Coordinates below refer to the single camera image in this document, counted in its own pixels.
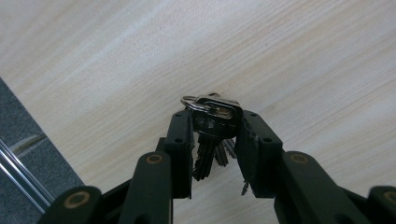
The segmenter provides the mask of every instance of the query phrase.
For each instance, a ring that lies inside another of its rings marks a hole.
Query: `black plastic part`
[[[280,224],[302,223],[297,207],[287,190],[278,190],[278,194],[275,197],[274,208],[276,211],[277,220]]]
[[[189,110],[176,113],[169,125],[164,150],[172,158],[174,199],[191,197],[192,155],[194,137]]]
[[[155,151],[165,152],[165,140],[166,140],[166,138],[164,138],[164,137],[161,137],[158,140],[158,144],[157,144],[157,147],[155,148]]]
[[[341,188],[341,190],[346,194],[346,196],[348,197],[348,199],[350,201],[352,201],[355,206],[364,214],[366,215],[367,218],[369,218],[371,220],[371,222],[373,222],[373,220],[375,220],[374,218],[374,211],[372,211],[369,207],[368,207],[368,203],[367,203],[367,199],[360,196],[357,193],[354,193],[348,189],[343,189]]]
[[[173,221],[171,159],[161,151],[143,155],[120,214],[120,224]]]
[[[276,165],[284,152],[283,143],[256,113],[245,110],[235,153],[245,180],[256,198],[274,198]]]
[[[114,189],[106,192],[102,196],[100,205],[100,213],[103,214],[102,223],[117,223],[120,218],[120,213],[125,202],[128,188],[131,184],[131,179],[116,186]]]
[[[370,223],[311,156],[284,153],[279,173],[303,223]]]
[[[396,223],[396,188],[372,188],[367,203],[369,209],[375,211],[375,223]]]
[[[103,218],[96,211],[101,197],[100,190],[94,187],[67,190],[55,200],[38,223],[99,223]]]

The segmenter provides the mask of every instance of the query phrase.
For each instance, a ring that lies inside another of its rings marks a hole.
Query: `gray carpet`
[[[83,185],[1,78],[0,138],[54,197]],[[40,217],[0,169],[0,224],[37,223]]]

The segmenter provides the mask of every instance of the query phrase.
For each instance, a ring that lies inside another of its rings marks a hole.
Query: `key ring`
[[[202,111],[202,112],[206,112],[206,113],[212,112],[213,109],[210,106],[200,105],[200,104],[195,103],[196,98],[197,97],[195,97],[195,96],[183,96],[183,97],[181,97],[180,102],[184,106],[186,106],[192,110]]]

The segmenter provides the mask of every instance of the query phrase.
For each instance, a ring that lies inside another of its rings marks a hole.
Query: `key blade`
[[[235,142],[233,141],[232,138],[230,139],[225,139],[222,141],[222,144],[224,145],[225,150],[230,154],[230,156],[233,159],[236,159],[236,153],[235,153]]]
[[[219,140],[200,136],[198,142],[200,143],[198,147],[198,159],[195,162],[192,176],[197,181],[200,181],[210,174],[215,157],[215,149],[219,144]]]
[[[218,165],[226,166],[228,164],[227,154],[224,149],[224,144],[222,142],[219,143],[219,146],[215,149],[215,159]]]

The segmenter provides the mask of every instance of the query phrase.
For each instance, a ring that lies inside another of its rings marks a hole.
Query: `key head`
[[[208,111],[192,110],[195,132],[220,140],[237,135],[243,110],[236,101],[204,95],[198,96],[195,102],[210,108]]]

